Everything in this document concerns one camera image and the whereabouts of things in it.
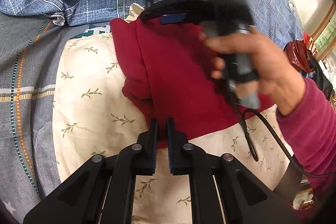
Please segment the human hand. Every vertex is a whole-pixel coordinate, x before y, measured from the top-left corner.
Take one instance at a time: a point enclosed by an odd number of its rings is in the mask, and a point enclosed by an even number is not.
[[[260,93],[270,95],[281,114],[287,115],[301,101],[305,93],[305,82],[274,42],[254,28],[251,28],[250,32],[250,34],[233,33],[209,39],[202,33],[200,38],[210,49],[218,53],[249,54],[252,65],[260,76]],[[214,65],[216,70],[212,71],[211,76],[219,79],[225,66],[224,60],[216,57]]]

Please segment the cord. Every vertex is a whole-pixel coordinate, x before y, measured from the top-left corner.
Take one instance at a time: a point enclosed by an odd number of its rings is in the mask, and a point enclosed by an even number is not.
[[[291,155],[290,153],[288,152],[287,148],[284,146],[284,144],[282,143],[282,141],[280,140],[280,138],[278,137],[278,135],[276,134],[276,132],[274,131],[274,129],[272,128],[272,126],[269,124],[269,122],[265,119],[265,117],[263,115],[261,115],[259,112],[257,112],[256,110],[254,109],[247,109],[243,112],[243,114],[241,115],[241,121],[244,125],[243,127],[243,130],[244,130],[244,133],[245,133],[245,138],[247,140],[247,143],[249,145],[249,148],[250,148],[250,152],[251,154],[253,155],[256,154],[256,151],[255,151],[255,148],[254,146],[252,145],[253,147],[253,150],[251,150],[251,147],[250,147],[250,143],[252,144],[252,140],[250,138],[250,135],[246,132],[247,132],[247,126],[246,126],[246,121],[245,121],[245,114],[248,113],[248,112],[252,112],[254,113],[263,123],[264,125],[267,127],[267,129],[269,130],[269,132],[272,134],[273,138],[276,140],[276,142],[278,143],[278,145],[280,146],[280,148],[282,149],[282,151],[285,153],[285,155],[287,156],[287,158],[290,160],[291,163],[294,164],[294,166],[304,175],[306,175],[307,177],[311,177],[311,178],[323,178],[323,177],[327,177],[327,176],[333,176],[333,175],[336,175],[336,173],[328,173],[328,174],[322,174],[322,175],[314,175],[312,173],[308,173],[306,172],[305,170],[303,170],[303,168],[301,168],[301,165],[300,163],[295,160]]]

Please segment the white star print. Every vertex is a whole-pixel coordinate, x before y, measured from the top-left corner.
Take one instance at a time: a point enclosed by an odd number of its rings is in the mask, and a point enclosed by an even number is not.
[[[7,210],[9,210],[11,214],[13,214],[13,212],[16,211],[16,210],[12,207],[10,201],[9,201],[8,203],[3,202],[3,204],[6,206]]]

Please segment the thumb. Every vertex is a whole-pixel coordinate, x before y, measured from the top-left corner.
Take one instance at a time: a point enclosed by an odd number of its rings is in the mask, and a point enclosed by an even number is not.
[[[205,44],[213,51],[222,54],[253,54],[257,51],[258,39],[255,34],[233,33],[224,37],[209,38]]]

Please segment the sleeve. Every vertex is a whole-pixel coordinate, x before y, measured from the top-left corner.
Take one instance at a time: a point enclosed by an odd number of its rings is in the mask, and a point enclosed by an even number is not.
[[[315,82],[305,79],[306,91],[289,115],[277,110],[277,121],[286,142],[304,169],[313,174],[336,172],[336,113]],[[334,176],[308,178],[316,196],[322,195]]]

